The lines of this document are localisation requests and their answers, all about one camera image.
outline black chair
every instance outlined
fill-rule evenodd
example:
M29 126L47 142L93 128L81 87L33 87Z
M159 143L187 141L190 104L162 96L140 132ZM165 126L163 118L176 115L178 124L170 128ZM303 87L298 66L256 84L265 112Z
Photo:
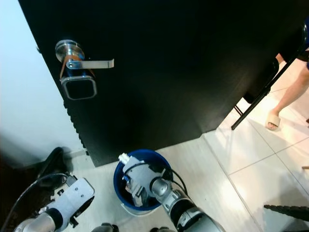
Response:
M279 53L285 60L285 66L278 72L279 64L275 59L261 72L259 78L249 87L248 91L243 96L244 99L251 105L245 112L242 112L237 105L234 109L239 113L240 118L232 125L234 130L242 120L258 105L258 103L270 92L272 85L279 79L279 77L287 70L291 63L305 50L305 42L308 33L306 25L303 24L300 29L293 34L284 43Z

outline cable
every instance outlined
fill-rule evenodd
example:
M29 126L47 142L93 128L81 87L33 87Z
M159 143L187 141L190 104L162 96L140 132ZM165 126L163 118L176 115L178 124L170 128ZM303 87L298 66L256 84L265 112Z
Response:
M3 226L2 226L0 232L5 232L5 229L6 229L6 227L7 227L7 224L9 223L9 220L10 220L10 218L11 218L11 216L12 216L13 211L14 211L15 208L17 207L19 201L25 196L25 194L28 193L30 190L32 190L32 189L33 189L38 183L40 183L41 181L46 180L46 179L48 179L48 178L50 178L50 177L53 177L53 176L63 176L63 177L66 177L66 178L68 177L68 175L63 174L63 173L54 173L54 174L45 175L45 176L43 176L43 177L37 179L36 181L34 181L28 188L26 188L26 190L25 190L25 191L19 196L19 198L16 200L16 202L15 202L14 205L12 206L12 208L11 208L11 210L10 210L10 212L9 212L9 214L8 214L8 216L7 216L7 218L6 218L6 220L5 220L4 224L3 224Z
M167 169L167 170L173 172L173 173L178 177L178 179L181 181L181 183L182 183L182 185L183 185L183 188L181 188L181 189L185 192L186 195L188 195L187 187L186 187L186 185L185 185L183 179L180 177L180 175L179 175L177 172L175 172L173 169L171 169L171 168L169 168L169 167L167 167L167 166L158 165L158 164L153 164L153 163L150 163L150 162L137 163L137 164L134 164L133 166L129 167L129 168L124 172L124 175L126 175L126 174L127 174L129 171L131 171L133 168L138 167L138 166L142 166L142 165L146 165L146 164L148 164L148 165L150 165L150 166L165 168L165 169Z

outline bucket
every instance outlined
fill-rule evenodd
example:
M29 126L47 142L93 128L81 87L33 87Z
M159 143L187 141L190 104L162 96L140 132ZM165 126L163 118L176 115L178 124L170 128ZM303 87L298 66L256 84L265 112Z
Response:
M167 160L161 156L159 153L149 150L149 149L139 149L128 153L128 156L134 156L138 160L143 160L145 162L150 162L157 164L159 166L167 166L170 168L169 163ZM124 164L119 162L115 172L114 172L114 189L119 198L122 202L121 206L131 215L134 216L145 216L153 212L157 207L161 205L155 198L151 198L149 200L148 207L137 207L134 205L132 196L129 192L126 191L126 181L122 179L124 173L122 171Z

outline white wall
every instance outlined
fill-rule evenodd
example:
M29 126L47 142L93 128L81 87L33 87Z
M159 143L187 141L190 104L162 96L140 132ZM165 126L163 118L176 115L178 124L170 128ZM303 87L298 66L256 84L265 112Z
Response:
M0 0L0 150L14 166L83 149L17 0Z

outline person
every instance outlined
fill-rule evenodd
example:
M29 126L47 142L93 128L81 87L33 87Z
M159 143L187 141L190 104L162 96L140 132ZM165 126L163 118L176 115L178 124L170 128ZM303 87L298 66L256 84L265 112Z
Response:
M308 50L309 48L309 17L306 19L306 26L308 31L308 36L306 40L306 48ZM276 59L278 60L279 64L283 62L283 57L278 54L276 56ZM286 90L284 96L281 98L279 103L269 111L267 120L265 122L265 127L269 130L276 130L279 127L280 124L280 118L279 114L281 110L294 101L296 101L299 97L301 97L306 90L309 88L309 60L307 60L306 66L303 68L303 70L300 72L298 78L295 80L295 82L288 87Z

